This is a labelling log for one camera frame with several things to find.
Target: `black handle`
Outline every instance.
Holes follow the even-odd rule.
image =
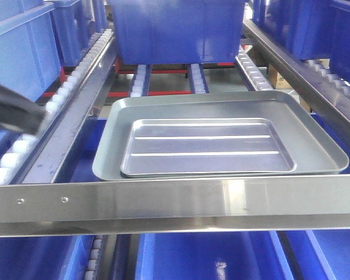
[[[45,108],[0,85],[0,129],[37,134],[45,114]]]

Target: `stainless steel tray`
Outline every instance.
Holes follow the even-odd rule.
[[[272,123],[263,118],[135,121],[121,166],[133,178],[294,169]]]
[[[287,171],[288,174],[338,173],[348,166],[344,151],[292,97],[282,92],[264,91],[121,99],[111,108],[93,162],[93,172],[102,180],[126,179],[121,165],[133,123],[138,120],[180,118],[269,120],[289,158],[295,163],[295,168]],[[247,174],[276,172],[237,173]]]

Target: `blue plastic bin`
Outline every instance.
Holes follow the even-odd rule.
[[[0,280],[83,280],[93,238],[0,238]]]
[[[0,84],[32,101],[60,74],[52,10],[44,4],[0,22]]]
[[[103,0],[82,0],[87,17],[88,34],[102,33],[107,26],[105,5]]]
[[[350,230],[286,234],[304,279],[350,280]]]
[[[76,66],[101,33],[107,21],[102,0],[45,0],[52,2],[52,24],[62,66]]]
[[[329,58],[331,0],[254,0],[253,21],[300,60]]]
[[[337,11],[330,68],[350,83],[350,1],[332,0]]]
[[[109,0],[125,64],[233,62],[246,0]]]
[[[62,66],[76,66],[89,49],[88,16],[82,0],[45,0],[52,2],[52,25]]]
[[[293,279],[276,232],[143,234],[136,280]]]

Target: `tray rim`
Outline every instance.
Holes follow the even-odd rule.
[[[146,123],[149,123],[147,125],[155,125],[158,122],[171,122],[176,124],[176,122],[185,122],[185,123],[189,123],[192,124],[196,121],[215,121],[213,123],[219,123],[219,122],[225,122],[225,123],[229,123],[229,121],[231,121],[231,124],[237,124],[238,121],[243,121],[243,120],[260,120],[260,122],[256,122],[257,124],[264,124],[268,126],[269,129],[269,133],[271,134],[271,138],[272,140],[275,142],[275,144],[277,145],[277,147],[282,146],[285,150],[284,155],[282,155],[282,157],[284,158],[284,160],[286,161],[286,163],[288,164],[288,167],[290,167],[289,170],[284,170],[284,171],[280,171],[280,170],[275,170],[275,171],[218,171],[218,172],[183,172],[183,173],[129,173],[126,172],[124,170],[127,170],[127,164],[128,164],[128,159],[127,159],[127,153],[128,151],[132,148],[132,144],[134,141],[134,131],[135,131],[135,127],[137,126],[138,123],[141,123],[142,125],[146,125]],[[275,135],[276,137],[273,136],[272,133],[272,129],[275,131]],[[278,174],[282,174],[282,173],[290,173],[295,171],[297,168],[297,163],[292,159],[292,157],[290,156],[290,154],[288,153],[284,143],[280,140],[280,138],[278,138],[278,135],[276,133],[275,127],[274,127],[274,123],[272,121],[270,121],[269,119],[266,118],[144,118],[144,119],[138,119],[136,121],[134,121],[131,125],[131,129],[129,132],[129,136],[128,136],[128,142],[125,146],[125,151],[124,151],[124,156],[123,156],[123,160],[120,166],[120,171],[122,174],[124,174],[125,176],[127,176],[128,178],[132,178],[132,179],[139,179],[139,178],[155,178],[155,177],[183,177],[183,176],[197,176],[197,175],[234,175],[234,176],[238,176],[240,174],[256,174],[256,173],[278,173]]]

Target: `stainless steel rail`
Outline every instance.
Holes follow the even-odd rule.
[[[244,21],[263,56],[350,148],[350,100],[321,74],[275,44],[251,20]]]
[[[350,175],[0,187],[0,236],[350,228]]]
[[[29,162],[27,169],[20,170],[16,182],[53,183],[69,181],[80,149],[88,140],[94,121],[106,100],[114,81],[111,70],[117,57],[114,38],[104,46],[93,62],[70,106],[54,129],[45,136],[38,155]]]

